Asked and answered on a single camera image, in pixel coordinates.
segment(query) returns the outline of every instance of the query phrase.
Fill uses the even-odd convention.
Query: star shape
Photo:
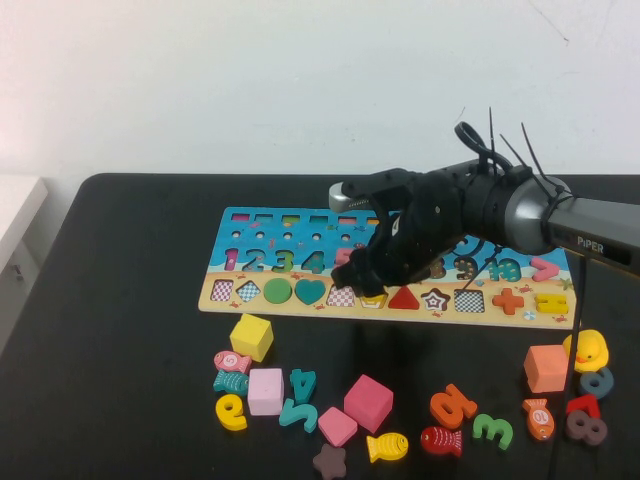
[[[422,295],[427,310],[444,311],[447,309],[447,303],[451,300],[451,296],[442,293],[437,288],[432,288],[429,293]]]
[[[563,290],[568,290],[568,289],[573,289],[573,283],[571,282],[570,278],[567,278],[566,280],[564,278],[560,279],[560,282],[562,282],[562,289]]]
[[[347,476],[346,456],[344,448],[333,448],[325,443],[320,453],[313,457],[313,467],[320,472],[322,480],[344,478]]]

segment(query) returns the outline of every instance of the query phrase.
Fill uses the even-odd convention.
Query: checkered diamond
[[[238,296],[242,299],[242,301],[247,303],[253,300],[255,296],[260,293],[260,289],[255,283],[249,280],[238,290],[236,290],[236,292],[238,292]]]

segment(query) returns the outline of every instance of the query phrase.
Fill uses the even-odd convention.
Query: pink cube
[[[533,393],[561,392],[569,359],[562,345],[534,345],[524,360],[527,383]]]
[[[344,397],[344,413],[376,433],[393,407],[393,392],[366,375],[362,375]]]
[[[284,380],[281,368],[249,370],[247,402],[251,415],[280,415],[283,399]]]
[[[336,407],[331,407],[319,419],[318,427],[334,447],[341,447],[358,431],[358,424]]]

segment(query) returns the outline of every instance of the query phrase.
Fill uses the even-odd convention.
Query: yellow fish
[[[385,433],[378,438],[367,436],[367,448],[369,449],[369,461],[400,460],[409,450],[409,440],[399,433]]]

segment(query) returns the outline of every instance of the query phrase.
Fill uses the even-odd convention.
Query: shape sorter board
[[[388,287],[385,295],[375,298],[358,298],[349,287],[336,290],[332,268],[346,262],[354,248],[367,245],[377,223],[375,214],[364,210],[336,214],[301,208],[227,208],[198,306],[206,312],[571,328],[575,293],[560,249],[540,257],[560,269],[544,281],[532,278],[539,271],[530,266],[532,256],[505,248],[463,290],[494,251],[493,244],[467,237],[432,266],[425,281]],[[523,298],[514,315],[493,304],[504,288]],[[568,312],[539,312],[538,294],[561,295]]]

